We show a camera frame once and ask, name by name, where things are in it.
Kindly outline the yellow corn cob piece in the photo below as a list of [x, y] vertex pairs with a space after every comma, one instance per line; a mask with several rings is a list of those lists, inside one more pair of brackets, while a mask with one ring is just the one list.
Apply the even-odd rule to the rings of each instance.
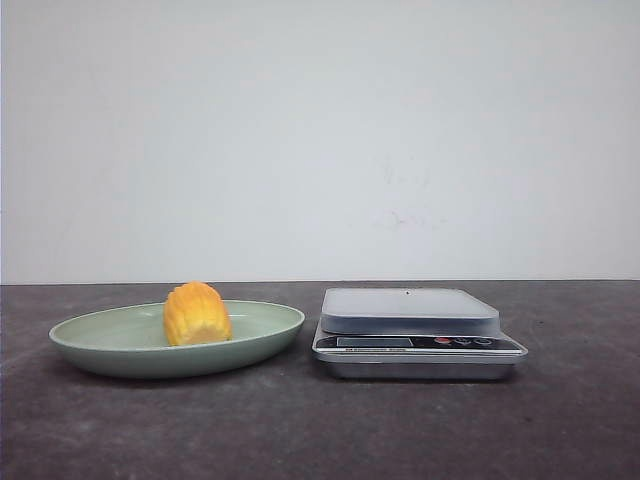
[[231, 320], [221, 296], [199, 281], [180, 285], [168, 294], [163, 307], [163, 328], [171, 346], [233, 338]]

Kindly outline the silver digital kitchen scale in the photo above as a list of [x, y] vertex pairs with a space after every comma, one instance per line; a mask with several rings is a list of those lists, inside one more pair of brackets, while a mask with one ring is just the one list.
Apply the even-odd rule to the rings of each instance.
[[338, 378], [398, 380], [501, 380], [528, 355], [498, 310], [450, 288], [330, 288], [312, 352]]

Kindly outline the light green oval plate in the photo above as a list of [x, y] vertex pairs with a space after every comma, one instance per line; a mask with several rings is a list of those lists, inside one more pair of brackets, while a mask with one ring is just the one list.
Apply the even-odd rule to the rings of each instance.
[[64, 360], [91, 373], [117, 378], [174, 379], [209, 375], [264, 361], [297, 337], [305, 314], [291, 306], [227, 300], [233, 337], [228, 341], [171, 346], [163, 305], [102, 310], [65, 320], [49, 338]]

